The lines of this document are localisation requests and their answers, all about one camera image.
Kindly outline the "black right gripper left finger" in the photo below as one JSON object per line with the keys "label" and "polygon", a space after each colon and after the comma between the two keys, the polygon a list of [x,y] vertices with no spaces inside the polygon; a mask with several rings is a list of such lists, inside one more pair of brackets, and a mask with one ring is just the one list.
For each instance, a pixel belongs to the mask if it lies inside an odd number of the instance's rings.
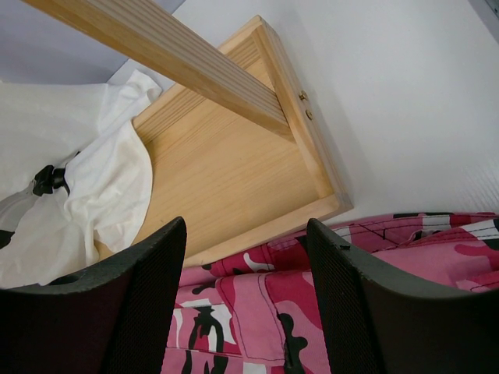
{"label": "black right gripper left finger", "polygon": [[83,270],[2,290],[2,372],[160,372],[185,251],[177,217]]}

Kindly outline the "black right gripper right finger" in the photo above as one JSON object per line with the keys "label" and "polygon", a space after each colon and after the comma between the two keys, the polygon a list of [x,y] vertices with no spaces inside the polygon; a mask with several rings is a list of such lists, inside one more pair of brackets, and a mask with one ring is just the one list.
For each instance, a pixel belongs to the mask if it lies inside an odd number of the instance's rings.
{"label": "black right gripper right finger", "polygon": [[417,277],[316,219],[306,238],[333,373],[497,372],[497,291]]}

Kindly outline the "pink camouflage trousers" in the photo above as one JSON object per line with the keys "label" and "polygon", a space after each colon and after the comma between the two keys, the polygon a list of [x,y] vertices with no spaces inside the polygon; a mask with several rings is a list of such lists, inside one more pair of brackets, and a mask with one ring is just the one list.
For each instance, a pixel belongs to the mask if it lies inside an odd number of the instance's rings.
{"label": "pink camouflage trousers", "polygon": [[[400,213],[332,230],[429,281],[472,292],[498,286],[495,213]],[[184,269],[161,370],[329,372],[305,232]]]}

